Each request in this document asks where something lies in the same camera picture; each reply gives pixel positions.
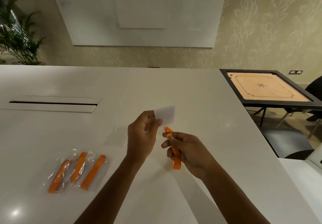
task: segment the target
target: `carrom board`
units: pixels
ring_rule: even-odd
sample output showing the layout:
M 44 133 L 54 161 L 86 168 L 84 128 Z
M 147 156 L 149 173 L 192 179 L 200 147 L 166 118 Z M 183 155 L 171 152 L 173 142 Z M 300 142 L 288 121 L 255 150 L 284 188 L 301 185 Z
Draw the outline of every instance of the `carrom board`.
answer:
M 227 75 L 244 99 L 310 101 L 275 74 L 227 72 Z
M 220 69 L 245 107 L 322 110 L 322 101 L 278 71 Z

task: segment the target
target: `floor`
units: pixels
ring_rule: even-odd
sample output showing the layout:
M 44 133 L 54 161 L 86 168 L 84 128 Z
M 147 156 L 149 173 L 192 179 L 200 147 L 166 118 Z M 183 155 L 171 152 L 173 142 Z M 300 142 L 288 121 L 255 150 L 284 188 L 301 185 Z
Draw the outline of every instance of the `floor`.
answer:
M 253 107 L 247 107 L 247 110 L 252 110 L 248 111 L 249 115 L 254 121 L 260 121 L 262 112 L 260 112 L 258 115 L 253 115 L 253 111 L 257 111 L 260 108 L 253 108 Z M 265 120 L 263 123 L 263 127 L 266 128 L 275 128 L 277 124 L 280 122 L 282 117 L 285 114 L 284 109 L 280 108 L 267 108 L 266 115 L 265 115 Z M 306 136 L 310 134 L 310 132 L 313 130 L 314 126 L 316 125 L 316 122 L 309 122 L 306 119 L 310 117 L 311 114 L 308 113 L 301 113 L 297 112 L 294 113 L 294 115 L 288 116 L 286 120 L 280 125 L 279 128 L 290 128 L 290 129 L 298 129 L 302 131 Z M 316 149 L 318 146 L 320 146 L 322 142 L 322 123 L 319 124 L 318 128 L 314 132 L 313 136 L 309 139 L 310 144 L 314 149 Z

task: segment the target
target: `person's right hand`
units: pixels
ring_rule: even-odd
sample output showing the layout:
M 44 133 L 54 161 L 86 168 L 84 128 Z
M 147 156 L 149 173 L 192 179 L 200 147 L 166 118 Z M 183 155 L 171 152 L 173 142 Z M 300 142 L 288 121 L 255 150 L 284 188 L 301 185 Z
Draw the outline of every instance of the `person's right hand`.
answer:
M 181 161 L 186 165 L 187 169 L 195 177 L 203 180 L 207 172 L 216 165 L 216 161 L 203 145 L 203 143 L 194 135 L 185 134 L 182 132 L 171 132 L 172 136 L 164 141 L 161 145 L 162 148 L 174 146 L 180 150 Z M 175 160 L 172 147 L 167 150 L 167 157 Z

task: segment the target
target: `white card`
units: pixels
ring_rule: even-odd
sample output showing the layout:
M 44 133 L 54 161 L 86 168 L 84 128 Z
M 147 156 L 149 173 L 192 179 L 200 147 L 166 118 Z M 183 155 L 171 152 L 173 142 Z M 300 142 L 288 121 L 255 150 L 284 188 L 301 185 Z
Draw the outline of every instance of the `white card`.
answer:
M 163 126 L 171 124 L 175 120 L 175 106 L 168 106 L 154 110 L 155 119 L 163 119 Z

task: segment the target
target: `orange plastic tool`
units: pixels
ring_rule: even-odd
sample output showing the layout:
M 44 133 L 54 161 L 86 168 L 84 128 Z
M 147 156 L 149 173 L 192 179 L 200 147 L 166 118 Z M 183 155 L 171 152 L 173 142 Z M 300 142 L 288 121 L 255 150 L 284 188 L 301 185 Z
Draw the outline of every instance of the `orange plastic tool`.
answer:
M 75 182 L 80 177 L 80 175 L 81 175 L 81 173 L 82 173 L 82 171 L 84 169 L 84 163 L 85 163 L 86 155 L 87 155 L 86 152 L 82 152 L 79 155 L 77 164 L 76 164 L 75 169 L 74 169 L 74 172 L 71 175 L 70 182 Z
M 96 161 L 95 165 L 91 169 L 91 171 L 88 173 L 87 177 L 83 181 L 82 185 L 80 186 L 81 189 L 87 190 L 88 186 L 91 184 L 93 181 L 97 171 L 101 167 L 101 165 L 105 162 L 105 155 L 101 154 L 99 159 Z
M 169 127 L 165 127 L 164 130 L 166 132 L 170 132 L 170 133 L 167 133 L 166 134 L 166 137 L 168 138 L 168 136 L 171 135 L 171 132 L 173 132 Z M 176 147 L 174 146 L 171 146 L 172 147 L 172 150 L 173 150 L 173 153 L 175 154 L 175 161 L 173 161 L 173 164 L 172 164 L 172 168 L 173 169 L 176 169 L 176 170 L 180 170 L 181 169 L 181 156 L 180 156 L 180 151 L 179 149 L 177 149 Z
M 55 193 L 64 179 L 64 174 L 66 170 L 68 169 L 69 164 L 71 163 L 71 160 L 65 160 L 62 165 L 60 166 L 58 172 L 56 173 L 54 180 L 51 182 L 51 185 L 49 186 L 48 193 Z

